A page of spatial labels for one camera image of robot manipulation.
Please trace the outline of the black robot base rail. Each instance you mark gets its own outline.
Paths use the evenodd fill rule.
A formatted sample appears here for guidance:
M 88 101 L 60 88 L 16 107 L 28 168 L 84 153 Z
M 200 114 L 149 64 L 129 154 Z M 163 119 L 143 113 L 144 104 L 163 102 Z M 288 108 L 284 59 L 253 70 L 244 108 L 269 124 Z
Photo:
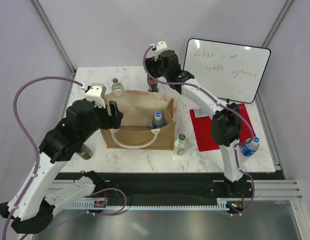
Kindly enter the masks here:
M 252 197 L 251 180 L 246 176 L 233 184 L 221 173 L 59 173 L 57 180 L 92 177 L 95 190 L 119 189 L 125 195 L 107 192 L 111 205 L 212 205 L 218 199 L 241 201 Z

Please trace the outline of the glass cola bottle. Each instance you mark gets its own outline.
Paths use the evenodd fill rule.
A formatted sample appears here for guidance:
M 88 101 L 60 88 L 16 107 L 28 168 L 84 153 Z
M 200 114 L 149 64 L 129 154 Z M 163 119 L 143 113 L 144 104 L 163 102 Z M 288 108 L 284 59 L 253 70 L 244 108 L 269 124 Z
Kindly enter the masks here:
M 147 76 L 148 91 L 158 93 L 158 82 L 150 75 Z

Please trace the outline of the blue label water bottle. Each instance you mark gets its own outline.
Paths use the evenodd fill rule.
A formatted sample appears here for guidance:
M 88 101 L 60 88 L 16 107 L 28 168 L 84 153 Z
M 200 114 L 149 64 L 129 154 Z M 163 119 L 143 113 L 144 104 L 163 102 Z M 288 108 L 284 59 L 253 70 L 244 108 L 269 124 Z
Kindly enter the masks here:
M 153 129 L 160 129 L 166 126 L 166 120 L 161 112 L 156 112 L 151 121 Z

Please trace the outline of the brown canvas tote bag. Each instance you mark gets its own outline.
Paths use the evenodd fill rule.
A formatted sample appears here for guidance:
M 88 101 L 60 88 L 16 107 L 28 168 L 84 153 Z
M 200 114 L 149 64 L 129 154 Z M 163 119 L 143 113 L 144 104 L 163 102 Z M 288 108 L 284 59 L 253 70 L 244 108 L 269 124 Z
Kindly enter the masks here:
M 108 149 L 174 149 L 177 101 L 173 97 L 159 92 L 119 90 L 106 94 L 104 100 L 115 101 L 123 113 L 119 129 L 100 130 Z M 156 112 L 165 119 L 165 126 L 160 129 L 152 126 Z

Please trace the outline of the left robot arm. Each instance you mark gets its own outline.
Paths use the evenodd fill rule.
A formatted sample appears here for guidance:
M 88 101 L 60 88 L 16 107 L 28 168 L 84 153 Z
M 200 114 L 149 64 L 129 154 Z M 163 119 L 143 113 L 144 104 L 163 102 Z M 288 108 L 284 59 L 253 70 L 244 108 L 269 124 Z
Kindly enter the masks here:
M 46 192 L 61 169 L 96 131 L 118 129 L 123 117 L 113 100 L 105 107 L 97 107 L 95 102 L 84 98 L 69 106 L 65 117 L 41 142 L 36 163 L 23 185 L 26 190 L 0 204 L 0 215 L 7 219 L 6 223 L 17 234 L 38 234 L 71 202 L 90 194 L 101 196 L 105 185 L 93 170 L 52 196 Z

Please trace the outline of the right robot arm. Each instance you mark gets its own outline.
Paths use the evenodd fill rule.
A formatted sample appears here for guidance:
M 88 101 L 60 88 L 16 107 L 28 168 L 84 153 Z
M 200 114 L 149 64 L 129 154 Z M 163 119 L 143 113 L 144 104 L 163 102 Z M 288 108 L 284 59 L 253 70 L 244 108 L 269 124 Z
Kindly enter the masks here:
M 238 105 L 218 99 L 201 86 L 193 74 L 181 68 L 174 50 L 166 49 L 153 57 L 144 55 L 142 64 L 148 77 L 156 82 L 165 78 L 164 85 L 192 100 L 211 118 L 210 135 L 219 145 L 224 166 L 223 174 L 228 180 L 224 184 L 224 191 L 230 197 L 237 196 L 242 191 L 239 181 L 244 177 L 253 180 L 252 175 L 244 171 L 239 162 L 238 151 L 242 146 L 240 132 L 242 123 L 246 120 L 240 114 Z

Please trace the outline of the green cap glass bottle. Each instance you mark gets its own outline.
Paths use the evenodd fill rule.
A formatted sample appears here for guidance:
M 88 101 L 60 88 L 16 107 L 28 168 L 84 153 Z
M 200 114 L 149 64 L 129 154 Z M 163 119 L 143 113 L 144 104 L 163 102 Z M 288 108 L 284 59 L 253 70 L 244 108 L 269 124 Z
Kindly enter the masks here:
M 124 90 L 124 86 L 117 78 L 113 78 L 112 79 L 111 89 L 112 89 L 113 92 L 123 91 Z

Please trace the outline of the clear soda water bottle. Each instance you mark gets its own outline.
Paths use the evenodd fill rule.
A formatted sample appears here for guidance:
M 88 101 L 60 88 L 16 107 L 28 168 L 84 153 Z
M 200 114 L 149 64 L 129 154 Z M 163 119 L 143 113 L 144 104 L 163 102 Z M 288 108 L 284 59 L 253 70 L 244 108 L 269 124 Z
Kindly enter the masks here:
M 188 142 L 186 139 L 186 136 L 184 134 L 180 134 L 175 140 L 174 140 L 174 152 L 177 155 L 183 155 L 188 147 Z

